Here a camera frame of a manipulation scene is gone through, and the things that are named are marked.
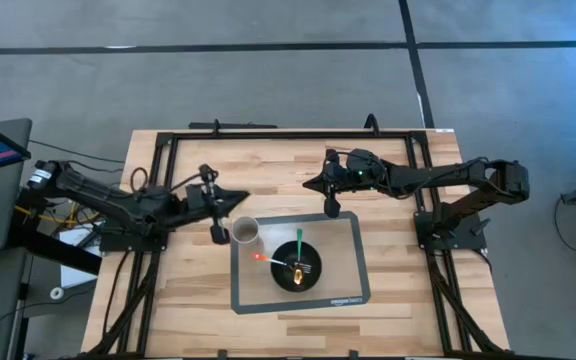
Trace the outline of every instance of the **wooden table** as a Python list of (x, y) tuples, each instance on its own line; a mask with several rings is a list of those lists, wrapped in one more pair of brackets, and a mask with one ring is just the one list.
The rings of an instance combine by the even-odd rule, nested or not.
[[(133, 132), (122, 178), (124, 190), (129, 188), (133, 169), (150, 168), (157, 132)], [(434, 165), (462, 161), (453, 132), (428, 130), (427, 134)], [(397, 139), (184, 140), (179, 145), (173, 183), (208, 163), (219, 171), (221, 187), (252, 193), (231, 214), (233, 219), (321, 213), (323, 196), (301, 184), (319, 174), (327, 148), (369, 149), (390, 162), (408, 164), (404, 141)], [(416, 156), (418, 164), (423, 164), (420, 151)], [(166, 158), (164, 150), (162, 161)], [(164, 168), (159, 179), (163, 179)], [(184, 190), (180, 191), (179, 196), (185, 196)], [(466, 186), (439, 189), (441, 199), (447, 202), (467, 192)], [(398, 201), (377, 192), (338, 198), (343, 210), (359, 217), (372, 291), (368, 304), (235, 314), (230, 307), (230, 247), (212, 243), (211, 223), (205, 220), (170, 234), (169, 247), (161, 256), (146, 355), (214, 357), (218, 349), (228, 350), (231, 356), (347, 356), (349, 349), (365, 356), (442, 354), (426, 260), (417, 246), (412, 220), (416, 210), (413, 198)], [(469, 250), (453, 251), (453, 256), (464, 306), (495, 343), (507, 348), (488, 266)], [(101, 339), (110, 287), (121, 257), (121, 253), (113, 253), (103, 260), (82, 351)], [(120, 273), (110, 324), (125, 303), (131, 258)], [(450, 306), (446, 309), (453, 348), (458, 349), (454, 314)], [(141, 309), (137, 309), (129, 350), (135, 349), (140, 317)]]

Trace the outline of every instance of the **black metal frame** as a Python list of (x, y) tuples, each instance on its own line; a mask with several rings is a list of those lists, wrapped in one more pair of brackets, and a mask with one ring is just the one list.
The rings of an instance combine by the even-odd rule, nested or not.
[[(370, 115), (366, 120), (364, 125), (366, 130), (357, 131), (220, 131), (218, 130), (218, 125), (212, 130), (205, 133), (159, 133), (157, 135), (155, 153), (150, 169), (150, 181), (151, 183), (157, 182), (158, 173), (162, 162), (163, 148), (166, 145), (170, 146), (169, 157), (166, 164), (164, 185), (172, 185), (172, 174), (175, 169), (175, 159), (179, 153), (179, 143), (182, 140), (234, 140), (234, 139), (400, 139), (405, 141), (406, 150), (408, 153), (408, 160), (411, 167), (417, 167), (415, 158), (414, 142), (419, 143), (421, 147), (422, 156), (426, 166), (432, 166), (430, 158), (430, 150), (428, 147), (428, 141), (425, 131), (381, 131), (379, 125), (374, 116)], [(439, 203), (439, 194), (436, 189), (431, 190), (431, 196), (433, 199), (433, 205)], [(420, 193), (416, 194), (416, 203), (418, 211), (425, 211), (426, 207), (424, 205), (423, 196)], [(142, 264), (143, 264), (142, 252), (137, 252), (135, 254), (135, 260), (133, 262), (133, 267), (130, 275), (130, 283), (128, 289), (128, 299), (134, 294), (138, 279), (140, 276)], [(459, 284), (457, 282), (457, 275), (454, 267), (454, 262), (452, 260), (452, 255), (450, 250), (444, 250), (443, 256), (445, 257), (446, 264), (446, 274), (448, 275), (448, 284), (450, 286), (450, 291), (457, 301), (461, 302), (461, 297), (459, 294)], [(151, 257), (151, 263), (153, 261), (159, 262), (160, 253), (153, 253)], [(437, 268), (436, 259), (434, 258), (431, 250), (426, 250), (426, 259), (429, 264), (435, 264), (432, 268)], [(433, 300), (435, 304), (435, 310), (437, 314), (437, 321), (439, 325), (439, 333), (441, 336), (442, 349), (444, 353), (452, 351), (452, 344), (450, 341), (450, 332), (448, 329), (448, 321), (446, 318), (446, 313), (444, 309), (444, 302), (442, 300), (441, 289), (434, 285), (431, 281)], [(150, 316), (152, 312), (152, 304), (154, 299), (155, 287), (153, 287), (144, 297), (144, 308), (141, 320), (141, 326), (139, 329), (139, 335), (137, 340), (137, 353), (145, 354), (148, 331), (150, 326)], [(459, 329), (459, 338), (461, 340), (461, 349), (470, 351), (472, 348), (470, 346), (469, 334), (461, 323), (457, 319), (457, 325)], [(120, 336), (118, 352), (125, 352), (127, 350), (127, 336), (130, 331), (130, 323), (123, 329), (123, 333)]]

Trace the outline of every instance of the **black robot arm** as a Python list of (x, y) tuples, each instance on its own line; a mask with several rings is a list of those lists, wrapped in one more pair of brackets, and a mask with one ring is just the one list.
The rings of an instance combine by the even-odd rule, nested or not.
[(35, 167), (27, 183), (31, 195), (74, 200), (116, 224), (120, 230), (115, 233), (124, 232), (145, 243), (154, 242), (179, 226), (212, 218), (213, 241), (226, 244), (228, 232), (221, 228), (219, 219), (228, 216), (249, 195), (247, 191), (221, 189), (214, 183), (217, 172), (208, 165), (199, 168), (203, 184), (186, 186), (187, 197), (182, 200), (158, 185), (145, 185), (133, 193), (114, 189), (84, 176), (68, 161), (38, 161)]
[[(339, 154), (347, 155), (346, 167)], [(476, 158), (463, 164), (412, 169), (399, 166), (367, 150), (351, 152), (328, 150), (321, 174), (303, 186), (324, 194), (324, 212), (339, 215), (335, 194), (347, 191), (377, 190), (396, 199), (405, 199), (423, 188), (471, 185), (476, 191), (454, 203), (441, 203), (432, 213), (433, 233), (446, 235), (462, 219), (496, 203), (515, 204), (528, 199), (528, 172), (517, 162)]]

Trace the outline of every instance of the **cable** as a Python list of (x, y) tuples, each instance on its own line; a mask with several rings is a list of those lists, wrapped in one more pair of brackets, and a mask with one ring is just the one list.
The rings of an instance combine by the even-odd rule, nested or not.
[(106, 158), (102, 158), (102, 157), (98, 157), (98, 156), (87, 155), (87, 154), (83, 154), (83, 153), (80, 153), (80, 152), (76, 152), (76, 151), (64, 149), (64, 148), (61, 148), (61, 147), (59, 147), (59, 146), (46, 144), (45, 142), (41, 142), (41, 141), (37, 141), (37, 140), (32, 140), (32, 139), (31, 139), (31, 140), (28, 140), (28, 142), (31, 142), (31, 143), (37, 144), (37, 145), (42, 145), (42, 146), (49, 147), (49, 148), (53, 148), (53, 149), (56, 149), (56, 150), (61, 150), (61, 151), (67, 152), (67, 153), (71, 153), (71, 154), (75, 154), (75, 155), (87, 157), (87, 158), (89, 158), (89, 159), (94, 159), (94, 160), (99, 160), (99, 161), (106, 161), (106, 162), (112, 162), (112, 163), (117, 163), (117, 164), (124, 164), (124, 163), (125, 163), (125, 161), (113, 160), (113, 159), (106, 159)]
[[(69, 174), (67, 171), (64, 171), (62, 174), (64, 174), (66, 177), (68, 177), (70, 179), (70, 181), (76, 183), (77, 186), (79, 186), (79, 187), (84, 187), (84, 188), (88, 188), (91, 190), (99, 191), (99, 189), (97, 189), (94, 186), (89, 185), (85, 181), (80, 182), (79, 179), (73, 178), (71, 176), (71, 174)], [(104, 194), (104, 196), (115, 198), (115, 199), (125, 199), (125, 198), (129, 198), (129, 197), (133, 196), (133, 194), (112, 194), (110, 191), (107, 194)]]
[[(212, 174), (212, 179), (215, 180), (215, 179), (217, 178), (217, 176), (219, 176), (219, 171), (212, 170), (212, 173), (211, 173), (211, 174)], [(177, 183), (176, 185), (174, 185), (173, 187), (171, 187), (169, 191), (177, 190), (178, 188), (186, 185), (189, 181), (194, 180), (194, 179), (196, 179), (196, 178), (198, 178), (198, 177), (200, 177), (200, 176), (201, 176), (201, 174), (192, 175), (192, 176), (186, 178), (186, 180), (183, 180), (182, 182)]]
[(562, 203), (561, 198), (559, 198), (559, 200), (557, 200), (557, 204), (555, 204), (555, 212), (554, 212), (554, 223), (555, 223), (555, 230), (557, 230), (557, 235), (559, 236), (559, 240), (561, 240), (562, 243), (564, 243), (564, 245), (566, 245), (566, 247), (574, 252), (576, 252), (576, 249), (572, 246), (570, 246), (570, 244), (568, 244), (568, 242), (564, 239), (564, 237), (561, 235), (561, 230), (559, 230), (559, 222), (557, 220), (557, 212), (559, 211), (559, 204)]
[(89, 293), (89, 292), (90, 292), (91, 290), (93, 290), (93, 289), (94, 289), (94, 287), (91, 287), (90, 289), (88, 289), (88, 290), (86, 290), (86, 291), (82, 291), (82, 292), (79, 292), (79, 293), (74, 293), (74, 294), (66, 297), (65, 299), (63, 299), (63, 300), (61, 300), (61, 301), (45, 302), (45, 303), (36, 303), (36, 304), (30, 304), (30, 305), (22, 306), (22, 307), (20, 307), (19, 309), (15, 309), (15, 310), (13, 310), (13, 311), (11, 311), (11, 312), (9, 312), (9, 313), (6, 313), (6, 314), (2, 315), (2, 316), (0, 317), (0, 321), (3, 320), (3, 319), (5, 319), (6, 317), (8, 317), (8, 316), (10, 316), (10, 315), (18, 312), (18, 311), (25, 310), (25, 309), (28, 309), (28, 308), (31, 308), (31, 307), (43, 306), (43, 305), (61, 305), (61, 304), (65, 303), (66, 301), (74, 298), (75, 296), (86, 295), (87, 293)]
[(201, 176), (201, 174), (192, 175), (192, 176), (190, 176), (189, 178), (187, 178), (186, 180), (181, 181), (181, 182), (177, 183), (176, 185), (174, 185), (173, 187), (171, 187), (171, 188), (170, 188), (170, 191), (177, 190), (178, 188), (186, 185), (189, 181), (194, 180), (194, 179), (196, 179), (196, 178), (198, 178), (198, 177), (200, 177), (200, 176)]
[(117, 288), (117, 280), (119, 279), (119, 273), (121, 272), (121, 268), (124, 266), (124, 262), (128, 257), (129, 251), (124, 253), (122, 256), (121, 261), (119, 261), (119, 266), (117, 266), (117, 271), (115, 272), (115, 279), (112, 281), (112, 287), (110, 290), (110, 297), (108, 297), (108, 305), (106, 305), (106, 314), (104, 315), (104, 327), (102, 328), (103, 334), (108, 333), (108, 316), (110, 315), (110, 305), (112, 304), (112, 299), (115, 297), (115, 289)]
[(73, 221), (73, 217), (75, 215), (75, 210), (77, 210), (77, 203), (73, 201), (72, 205), (70, 206), (70, 214), (67, 217), (67, 219), (69, 221)]
[(81, 163), (81, 162), (79, 162), (79, 161), (77, 161), (77, 160), (66, 160), (65, 162), (66, 162), (67, 164), (77, 164), (77, 165), (79, 165), (79, 166), (81, 166), (81, 167), (85, 167), (85, 168), (88, 169), (88, 170), (100, 171), (100, 172), (107, 172), (107, 173), (110, 173), (110, 174), (114, 174), (114, 173), (116, 173), (116, 172), (122, 172), (122, 171), (124, 171), (124, 168), (114, 169), (114, 170), (100, 169), (100, 168), (92, 167), (92, 166), (90, 166), (90, 165), (86, 165), (86, 164)]
[(67, 202), (68, 202), (68, 199), (64, 199), (64, 201), (60, 201), (60, 202), (58, 202), (58, 203), (49, 202), (49, 203), (46, 205), (46, 207), (55, 207), (55, 206), (59, 206), (59, 205), (65, 204), (65, 203), (67, 203)]
[(404, 193), (403, 195), (394, 195), (394, 194), (392, 194), (392, 190), (391, 190), (391, 194), (392, 194), (393, 197), (394, 197), (395, 199), (397, 199), (397, 200), (408, 199), (409, 197), (415, 195), (415, 193), (416, 193), (417, 191), (423, 189), (423, 188), (424, 188), (427, 184), (429, 184), (431, 181), (435, 181), (435, 180), (440, 179), (440, 178), (442, 178), (442, 177), (444, 177), (444, 176), (448, 176), (448, 175), (454, 174), (454, 173), (456, 173), (456, 172), (458, 172), (458, 171), (466, 170), (466, 169), (468, 169), (469, 167), (475, 165), (477, 162), (482, 161), (482, 160), (485, 160), (486, 162), (488, 162), (488, 158), (481, 156), (481, 157), (475, 158), (475, 159), (473, 159), (473, 160), (470, 160), (470, 161), (464, 163), (462, 166), (456, 167), (456, 168), (453, 169), (453, 170), (450, 170), (450, 171), (447, 171), (447, 172), (445, 172), (445, 173), (443, 173), (443, 174), (439, 174), (439, 175), (437, 175), (437, 176), (431, 177), (430, 179), (428, 179), (428, 180), (422, 182), (421, 184), (419, 184), (413, 191), (411, 191), (411, 192), (409, 192), (409, 193)]
[(130, 299), (126, 300), (126, 304), (124, 305), (122, 313), (115, 320), (115, 323), (110, 327), (110, 331), (107, 333), (104, 332), (102, 334), (101, 340), (89, 351), (89, 354), (98, 355), (108, 353), (112, 345), (117, 340), (119, 333), (123, 331), (127, 322), (132, 318), (137, 306), (141, 303), (141, 299), (143, 299), (144, 296), (151, 290), (151, 287), (154, 286), (155, 274), (157, 273), (158, 266), (159, 261), (153, 262), (151, 260), (151, 263), (146, 270), (146, 274), (135, 290), (135, 293)]
[[(137, 174), (140, 171), (144, 173), (145, 179), (144, 182), (139, 187), (139, 189), (135, 189), (135, 174)], [(142, 167), (138, 167), (135, 170), (133, 170), (132, 173), (130, 174), (130, 190), (132, 190), (133, 193), (136, 193), (137, 191), (145, 189), (147, 185), (148, 185), (148, 171), (146, 171), (146, 169)]]
[[(32, 215), (32, 211), (28, 210), (28, 209), (24, 209), (21, 206), (15, 205), (15, 210), (24, 213), (26, 215)], [(50, 214), (50, 217), (45, 216), (45, 215), (37, 215), (37, 217), (39, 217), (42, 220), (47, 220), (47, 221), (52, 221), (52, 222), (56, 222), (57, 224), (77, 224), (76, 221), (74, 220), (67, 220), (67, 219), (58, 219), (55, 218), (55, 216), (48, 212)]]
[[(88, 217), (88, 215), (86, 215), (86, 213), (84, 212), (85, 209), (89, 209), (89, 208), (87, 208), (85, 206), (80, 206), (79, 210), (77, 211), (77, 215), (75, 215), (75, 220), (81, 226), (80, 228), (91, 230), (92, 232), (94, 232), (95, 234), (98, 234), (98, 235), (112, 235), (112, 234), (124, 235), (125, 233), (131, 233), (133, 235), (141, 236), (141, 234), (139, 234), (138, 232), (131, 230), (131, 229), (128, 229), (128, 228), (125, 228), (123, 226), (121, 226), (121, 227), (106, 227), (106, 226), (104, 226), (103, 228), (101, 228), (101, 230), (98, 230), (100, 228), (100, 226), (95, 224), (95, 221), (101, 216), (101, 214), (100, 213), (94, 213), (93, 218), (90, 219)], [(80, 222), (81, 220), (79, 220), (79, 214), (82, 214), (86, 218), (86, 222), (84, 224), (90, 224), (90, 225), (92, 225), (92, 228), (84, 226), (84, 224), (82, 224)]]
[(488, 256), (486, 256), (481, 249), (472, 249), (472, 251), (474, 251), (475, 254), (479, 255), (486, 262), (486, 264), (488, 264), (488, 268), (490, 269), (490, 273), (492, 274), (492, 264), (490, 263), (490, 259), (488, 259)]

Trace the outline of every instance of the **wire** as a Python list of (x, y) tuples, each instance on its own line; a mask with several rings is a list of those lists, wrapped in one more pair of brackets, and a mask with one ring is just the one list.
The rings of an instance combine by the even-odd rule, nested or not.
[(70, 206), (70, 215), (68, 215), (68, 220), (72, 221), (73, 217), (75, 215), (75, 211), (77, 210), (77, 203), (76, 202), (72, 202), (72, 206)]
[(474, 251), (475, 254), (479, 255), (486, 262), (486, 264), (488, 264), (488, 268), (490, 269), (490, 273), (492, 274), (492, 264), (490, 263), (490, 259), (488, 259), (488, 256), (486, 256), (486, 254), (484, 254), (481, 249), (472, 249), (472, 251)]
[(84, 168), (86, 168), (86, 169), (88, 169), (88, 170), (100, 171), (100, 172), (107, 172), (107, 173), (110, 173), (110, 174), (114, 174), (114, 173), (116, 173), (116, 172), (122, 172), (122, 171), (124, 171), (124, 168), (114, 169), (114, 170), (100, 169), (100, 168), (92, 167), (92, 166), (90, 166), (90, 165), (86, 165), (86, 164), (81, 163), (81, 162), (79, 162), (79, 161), (77, 161), (77, 160), (66, 160), (65, 162), (68, 163), (68, 164), (77, 164), (77, 165), (79, 165), (79, 166), (81, 166), (81, 167), (84, 167)]
[(194, 180), (198, 177), (200, 177), (201, 174), (195, 174), (193, 176), (190, 176), (189, 178), (187, 178), (186, 180), (183, 180), (182, 182), (177, 183), (176, 185), (174, 185), (173, 187), (170, 188), (170, 191), (174, 191), (177, 190), (178, 188), (186, 185), (189, 181)]
[(65, 203), (67, 203), (67, 202), (68, 202), (68, 199), (64, 199), (64, 201), (60, 201), (60, 202), (58, 202), (58, 203), (49, 202), (49, 203), (46, 205), (46, 207), (55, 207), (55, 206), (59, 206), (59, 205), (65, 204)]
[[(26, 215), (32, 215), (32, 211), (28, 210), (28, 209), (24, 209), (21, 206), (16, 205), (15, 206), (15, 210), (24, 213)], [(37, 217), (39, 217), (42, 220), (47, 220), (47, 221), (52, 221), (52, 222), (56, 222), (57, 224), (77, 224), (76, 221), (74, 220), (68, 220), (68, 219), (58, 219), (55, 218), (55, 216), (51, 213), (48, 212), (50, 214), (50, 217), (45, 216), (45, 215), (37, 215)]]
[[(211, 174), (212, 174), (212, 179), (215, 180), (215, 179), (219, 176), (219, 171), (212, 170)], [(192, 175), (192, 176), (186, 178), (185, 180), (183, 180), (182, 182), (177, 183), (176, 185), (174, 185), (173, 187), (171, 187), (169, 191), (177, 190), (178, 188), (186, 185), (189, 181), (194, 180), (194, 179), (196, 179), (196, 178), (198, 178), (198, 177), (200, 177), (200, 176), (201, 176), (201, 173)]]
[(2, 315), (2, 316), (0, 317), (0, 321), (3, 320), (3, 319), (5, 319), (6, 317), (8, 317), (8, 316), (10, 316), (10, 315), (18, 312), (18, 311), (21, 311), (21, 310), (24, 310), (24, 309), (28, 309), (28, 308), (31, 308), (31, 307), (44, 306), (44, 305), (61, 305), (61, 304), (65, 303), (66, 301), (74, 298), (75, 296), (86, 295), (87, 293), (89, 293), (89, 292), (90, 292), (91, 290), (93, 290), (93, 289), (94, 289), (94, 287), (91, 287), (90, 289), (88, 289), (88, 290), (86, 290), (86, 291), (82, 291), (82, 292), (78, 292), (78, 293), (71, 294), (70, 296), (66, 297), (65, 299), (63, 299), (63, 300), (61, 300), (61, 301), (45, 302), (45, 303), (36, 303), (36, 304), (30, 304), (30, 305), (22, 306), (22, 307), (20, 307), (19, 309), (15, 309), (15, 310), (13, 310), (13, 311), (11, 311), (11, 312), (9, 312), (9, 313), (6, 313), (6, 314)]
[(444, 177), (444, 176), (448, 176), (448, 175), (454, 174), (454, 173), (456, 173), (456, 172), (458, 172), (458, 171), (466, 170), (466, 169), (470, 168), (471, 166), (475, 165), (477, 162), (482, 161), (482, 160), (485, 160), (486, 162), (488, 162), (488, 158), (481, 156), (481, 157), (472, 159), (472, 160), (464, 163), (462, 166), (456, 167), (456, 168), (453, 169), (453, 170), (447, 171), (447, 172), (445, 172), (445, 173), (443, 173), (443, 174), (439, 174), (439, 175), (437, 175), (437, 176), (434, 176), (434, 177), (431, 177), (431, 178), (427, 179), (426, 181), (424, 181), (424, 182), (422, 182), (421, 184), (419, 184), (413, 191), (411, 191), (411, 192), (409, 192), (409, 193), (404, 193), (403, 195), (394, 195), (394, 194), (392, 194), (392, 190), (391, 190), (391, 194), (392, 194), (393, 197), (394, 197), (395, 199), (397, 199), (397, 200), (408, 199), (409, 197), (415, 195), (415, 193), (416, 193), (417, 191), (423, 189), (423, 188), (424, 188), (427, 184), (429, 184), (431, 181), (435, 181), (435, 180), (440, 179), (440, 178), (442, 178), (442, 177)]
[(42, 146), (49, 147), (49, 148), (53, 148), (53, 149), (56, 149), (56, 150), (61, 150), (61, 151), (67, 152), (67, 153), (71, 153), (71, 154), (75, 154), (75, 155), (87, 157), (87, 158), (89, 158), (89, 159), (94, 159), (94, 160), (99, 160), (99, 161), (106, 161), (106, 162), (112, 162), (112, 163), (117, 163), (117, 164), (124, 164), (124, 163), (125, 163), (125, 161), (113, 160), (113, 159), (106, 159), (106, 158), (102, 158), (102, 157), (98, 157), (98, 156), (87, 155), (87, 154), (83, 154), (83, 153), (80, 153), (80, 152), (76, 152), (76, 151), (64, 149), (64, 148), (59, 147), (59, 146), (46, 144), (45, 142), (41, 142), (41, 141), (37, 141), (37, 140), (32, 140), (32, 139), (31, 139), (31, 140), (28, 140), (28, 142), (31, 142), (31, 143), (37, 144), (37, 145), (42, 145)]
[[(141, 234), (139, 234), (138, 232), (136, 232), (132, 229), (125, 228), (125, 227), (107, 227), (107, 226), (104, 226), (99, 230), (100, 226), (95, 224), (95, 221), (97, 220), (97, 218), (99, 218), (100, 214), (94, 213), (94, 214), (92, 214), (93, 218), (90, 219), (88, 217), (88, 215), (86, 215), (86, 213), (84, 211), (85, 209), (89, 209), (89, 208), (87, 208), (85, 206), (80, 206), (80, 208), (77, 212), (77, 215), (75, 215), (75, 220), (81, 226), (81, 228), (91, 230), (92, 232), (94, 232), (95, 234), (98, 234), (98, 235), (110, 235), (110, 234), (123, 235), (125, 233), (131, 233), (133, 235), (141, 236)], [(92, 229), (87, 227), (87, 226), (84, 226), (84, 224), (82, 224), (80, 222), (81, 220), (79, 220), (79, 214), (82, 214), (86, 218), (86, 222), (84, 224), (92, 225)]]
[(121, 272), (121, 268), (124, 266), (124, 262), (126, 262), (126, 258), (128, 257), (129, 251), (124, 253), (122, 256), (121, 261), (119, 261), (119, 266), (117, 266), (117, 271), (115, 272), (115, 279), (112, 281), (112, 287), (110, 290), (110, 297), (108, 297), (108, 305), (106, 305), (106, 314), (104, 315), (104, 327), (103, 333), (104, 335), (108, 333), (108, 316), (110, 315), (110, 305), (112, 304), (112, 299), (115, 297), (115, 289), (117, 288), (117, 280), (119, 279), (119, 273)]
[[(144, 182), (139, 187), (139, 189), (135, 189), (135, 175), (140, 171), (144, 174), (145, 179)], [(145, 189), (146, 185), (148, 185), (148, 171), (146, 171), (146, 169), (142, 167), (138, 167), (135, 170), (133, 170), (132, 173), (130, 174), (130, 190), (132, 190), (133, 193), (136, 193), (137, 191)]]
[[(70, 181), (76, 183), (78, 187), (88, 188), (88, 189), (95, 190), (95, 191), (100, 191), (100, 190), (97, 189), (96, 187), (91, 186), (91, 185), (89, 185), (88, 183), (86, 183), (86, 181), (80, 182), (79, 179), (76, 179), (76, 178), (71, 177), (71, 174), (69, 174), (67, 171), (64, 171), (63, 174), (64, 174), (66, 177), (68, 177), (68, 179), (70, 179)], [(111, 198), (115, 198), (115, 199), (125, 199), (125, 198), (129, 198), (129, 197), (133, 196), (133, 194), (113, 194), (111, 191), (115, 191), (115, 190), (116, 190), (116, 191), (121, 191), (121, 190), (118, 190), (118, 189), (110, 188), (110, 191), (108, 191), (107, 194), (104, 194), (104, 196), (111, 197)]]
[(576, 252), (576, 249), (572, 246), (570, 246), (570, 244), (568, 244), (568, 242), (564, 239), (563, 235), (561, 235), (561, 230), (559, 229), (559, 222), (557, 220), (557, 212), (559, 211), (559, 204), (562, 203), (561, 198), (559, 198), (559, 200), (557, 200), (557, 204), (555, 204), (555, 211), (554, 211), (554, 223), (555, 223), (555, 229), (557, 230), (557, 235), (559, 236), (559, 240), (561, 240), (562, 243), (564, 243), (564, 245), (566, 245), (566, 247), (574, 252)]

